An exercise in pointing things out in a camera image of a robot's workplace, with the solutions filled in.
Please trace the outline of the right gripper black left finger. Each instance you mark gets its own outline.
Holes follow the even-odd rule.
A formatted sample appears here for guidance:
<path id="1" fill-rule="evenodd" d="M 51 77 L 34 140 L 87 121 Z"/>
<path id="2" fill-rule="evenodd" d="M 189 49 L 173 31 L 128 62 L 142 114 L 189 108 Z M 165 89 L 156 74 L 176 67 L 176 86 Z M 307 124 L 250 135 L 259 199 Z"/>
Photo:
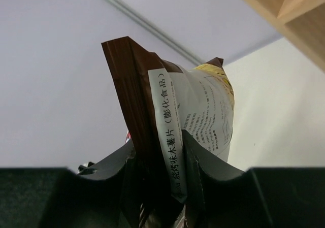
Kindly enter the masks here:
<path id="1" fill-rule="evenodd" d="M 134 157 L 127 142 L 78 174 L 2 168 L 1 227 L 136 227 Z"/>

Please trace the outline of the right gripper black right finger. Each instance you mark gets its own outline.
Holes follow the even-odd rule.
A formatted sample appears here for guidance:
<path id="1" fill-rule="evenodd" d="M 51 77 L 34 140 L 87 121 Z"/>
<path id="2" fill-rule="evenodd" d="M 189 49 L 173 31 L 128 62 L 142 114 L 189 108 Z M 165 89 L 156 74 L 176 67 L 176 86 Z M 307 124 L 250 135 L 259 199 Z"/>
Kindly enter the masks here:
<path id="1" fill-rule="evenodd" d="M 182 134 L 187 227 L 324 227 L 323 167 L 241 171 Z"/>

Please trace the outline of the large Chuba cassava chips bag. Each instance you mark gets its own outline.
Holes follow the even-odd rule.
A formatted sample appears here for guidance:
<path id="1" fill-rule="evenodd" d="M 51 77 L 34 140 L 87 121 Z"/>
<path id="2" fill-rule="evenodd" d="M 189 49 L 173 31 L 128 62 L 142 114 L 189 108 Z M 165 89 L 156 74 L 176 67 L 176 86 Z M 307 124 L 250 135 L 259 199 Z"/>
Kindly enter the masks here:
<path id="1" fill-rule="evenodd" d="M 147 197 L 140 227 L 183 227 L 188 196 L 182 131 L 223 161 L 233 134 L 234 92 L 214 58 L 193 69 L 129 37 L 102 43 Z"/>

